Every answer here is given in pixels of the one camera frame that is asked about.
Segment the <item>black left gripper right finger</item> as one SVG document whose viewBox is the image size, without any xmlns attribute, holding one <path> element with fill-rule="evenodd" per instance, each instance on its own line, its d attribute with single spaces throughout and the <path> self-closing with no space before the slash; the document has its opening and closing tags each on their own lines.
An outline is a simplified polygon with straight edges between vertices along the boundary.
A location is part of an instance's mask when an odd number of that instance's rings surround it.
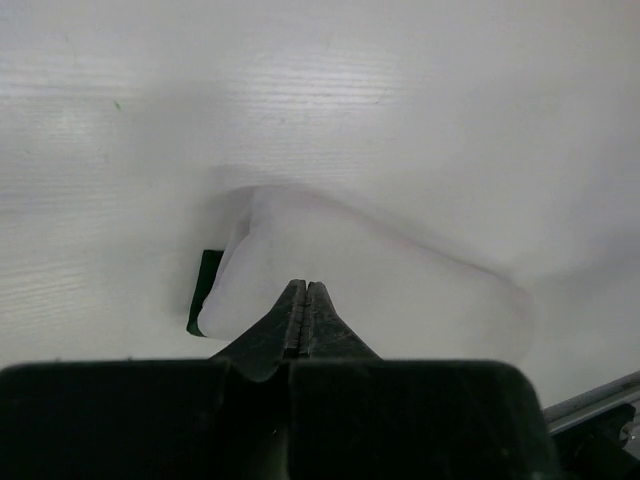
<svg viewBox="0 0 640 480">
<path fill-rule="evenodd" d="M 312 359 L 379 359 L 340 318 L 326 286 L 308 285 L 298 336 L 298 357 Z"/>
</svg>

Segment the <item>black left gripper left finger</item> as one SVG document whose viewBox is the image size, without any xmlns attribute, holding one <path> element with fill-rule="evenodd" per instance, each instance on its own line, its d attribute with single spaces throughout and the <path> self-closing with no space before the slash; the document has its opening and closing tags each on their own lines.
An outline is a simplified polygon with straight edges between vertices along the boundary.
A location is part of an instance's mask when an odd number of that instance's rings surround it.
<svg viewBox="0 0 640 480">
<path fill-rule="evenodd" d="M 299 355 L 305 303 L 306 282 L 290 281 L 264 317 L 214 356 L 229 362 L 214 427 L 218 479 L 288 477 L 289 362 Z"/>
</svg>

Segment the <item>white and green t-shirt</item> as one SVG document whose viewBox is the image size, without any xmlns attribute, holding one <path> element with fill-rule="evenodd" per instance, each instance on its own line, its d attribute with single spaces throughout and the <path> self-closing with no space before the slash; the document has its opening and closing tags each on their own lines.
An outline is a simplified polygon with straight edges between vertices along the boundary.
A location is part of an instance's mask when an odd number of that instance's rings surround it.
<svg viewBox="0 0 640 480">
<path fill-rule="evenodd" d="M 199 331 L 236 339 L 294 279 L 324 284 L 337 314 L 386 358 L 516 364 L 533 344 L 529 299 L 512 281 L 284 187 L 252 193 L 197 314 Z"/>
</svg>

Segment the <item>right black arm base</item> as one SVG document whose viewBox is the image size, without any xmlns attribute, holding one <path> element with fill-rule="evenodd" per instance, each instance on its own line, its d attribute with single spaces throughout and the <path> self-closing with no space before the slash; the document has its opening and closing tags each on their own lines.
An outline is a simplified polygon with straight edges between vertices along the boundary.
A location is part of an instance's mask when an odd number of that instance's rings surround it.
<svg viewBox="0 0 640 480">
<path fill-rule="evenodd" d="M 564 478 L 638 479 L 639 459 L 625 450 L 629 437 L 623 437 L 635 414 L 632 405 L 622 404 L 554 433 Z"/>
</svg>

